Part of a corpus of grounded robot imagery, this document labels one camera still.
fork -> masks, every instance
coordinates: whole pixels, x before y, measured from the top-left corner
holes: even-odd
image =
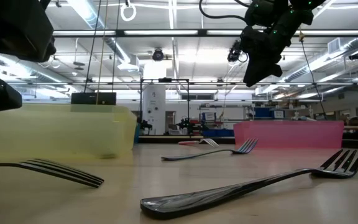
[[[324,162],[319,168],[297,169],[291,172],[274,175],[264,179],[254,180],[251,182],[220,187],[211,190],[193,192],[180,195],[145,198],[140,201],[142,211],[156,219],[170,219],[206,210],[217,206],[228,200],[238,198],[241,195],[253,192],[262,187],[277,183],[279,181],[289,179],[302,174],[312,174],[316,177],[347,179],[353,177],[358,171],[358,157],[353,165],[350,164],[356,155],[356,151],[352,151],[351,155],[346,159],[350,150],[347,150],[333,165],[329,166],[342,154],[343,150],[338,151]]]
[[[226,152],[226,151],[229,151],[232,154],[248,154],[248,153],[250,153],[251,150],[253,150],[253,148],[256,146],[257,143],[258,143],[258,139],[248,139],[238,150],[221,149],[221,150],[216,150],[216,151],[212,151],[212,152],[203,152],[203,153],[187,155],[187,156],[172,156],[172,157],[162,156],[161,160],[163,160],[163,161],[179,161],[179,160],[184,160],[184,159],[192,159],[192,158],[196,158],[199,156],[203,156],[203,155],[207,155],[207,154],[211,154],[211,153],[215,153],[215,152]]]
[[[46,159],[29,159],[22,162],[4,162],[0,163],[0,167],[17,167],[32,170],[94,188],[100,187],[100,185],[104,182],[102,178],[96,177],[95,175]]]
[[[212,147],[219,147],[219,145],[216,143],[216,141],[213,141],[212,139],[200,139],[199,141],[181,141],[178,142],[180,145],[194,145],[194,144],[200,144],[201,142],[206,142]]]

fork tines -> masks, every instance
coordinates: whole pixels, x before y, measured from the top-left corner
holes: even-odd
[[[208,143],[212,147],[219,147],[219,145],[215,141],[213,141],[212,139],[203,139],[203,141],[205,141],[206,143]]]
[[[250,151],[254,149],[257,143],[258,139],[256,138],[247,139],[237,151],[243,152],[244,154],[250,153]]]
[[[102,178],[95,175],[45,159],[30,159],[19,164],[25,166],[26,169],[71,180],[94,188],[100,187],[104,182]]]
[[[326,162],[324,162],[320,169],[326,170],[332,163],[334,163],[333,171],[335,172],[342,172],[346,174],[350,174],[353,176],[358,171],[358,157],[353,162],[354,157],[356,156],[357,150],[346,150],[343,153],[343,149],[339,150],[337,153],[335,153],[333,156],[331,156]]]

table surface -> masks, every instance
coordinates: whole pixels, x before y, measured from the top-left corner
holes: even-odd
[[[233,148],[233,145],[221,146]],[[140,144],[119,159],[59,161],[106,181],[90,189],[29,170],[0,167],[0,223],[358,223],[358,174],[347,180],[301,175],[237,200],[169,221],[140,210],[142,198],[182,194],[318,167],[333,150],[255,149],[162,162],[160,156],[203,152],[208,145]]]

pink plastic bin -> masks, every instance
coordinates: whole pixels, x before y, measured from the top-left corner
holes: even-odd
[[[257,148],[339,149],[342,121],[243,121],[234,125],[236,149],[257,138]]]

translucent yellow container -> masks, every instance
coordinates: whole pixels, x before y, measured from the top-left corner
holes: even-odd
[[[136,117],[123,106],[23,105],[0,112],[0,158],[101,158],[130,151]]]

